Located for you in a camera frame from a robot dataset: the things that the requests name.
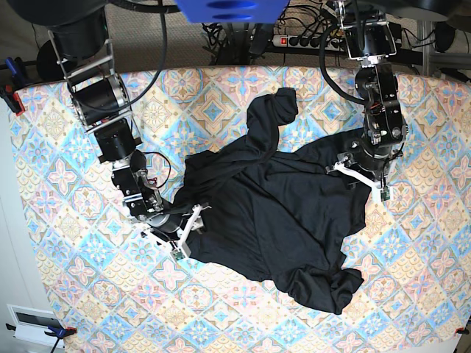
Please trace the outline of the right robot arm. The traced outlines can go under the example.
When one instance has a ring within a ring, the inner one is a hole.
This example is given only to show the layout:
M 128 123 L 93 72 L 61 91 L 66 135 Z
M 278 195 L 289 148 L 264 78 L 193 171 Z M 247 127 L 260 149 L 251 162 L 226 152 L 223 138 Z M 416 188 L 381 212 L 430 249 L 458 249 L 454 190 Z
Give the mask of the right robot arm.
M 155 240 L 174 261 L 188 259 L 188 236 L 201 232 L 205 204 L 176 207 L 148 176 L 146 154 L 131 99 L 115 70 L 106 1 L 9 1 L 25 21 L 47 29 L 57 65 L 86 134 L 97 143 L 101 163 L 112 165 L 112 181 L 123 194 L 142 236 Z

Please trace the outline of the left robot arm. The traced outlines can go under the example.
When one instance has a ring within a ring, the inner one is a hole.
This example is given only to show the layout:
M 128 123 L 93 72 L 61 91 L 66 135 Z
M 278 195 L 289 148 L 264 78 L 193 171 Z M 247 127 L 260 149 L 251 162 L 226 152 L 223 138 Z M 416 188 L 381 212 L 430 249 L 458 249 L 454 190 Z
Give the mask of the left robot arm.
M 378 8 L 356 1 L 335 1 L 336 20 L 323 32 L 319 44 L 319 65 L 323 79 L 340 97 L 363 107 L 363 131 L 349 139 L 338 160 L 326 171 L 338 171 L 350 178 L 350 185 L 362 182 L 371 189 L 374 202 L 390 200 L 388 175 L 402 156 L 408 125 L 397 97 L 397 79 L 388 58 L 397 53 L 385 14 Z M 351 60 L 360 63 L 355 76 L 357 95 L 345 92 L 330 77 L 325 62 L 327 39 L 341 33 Z

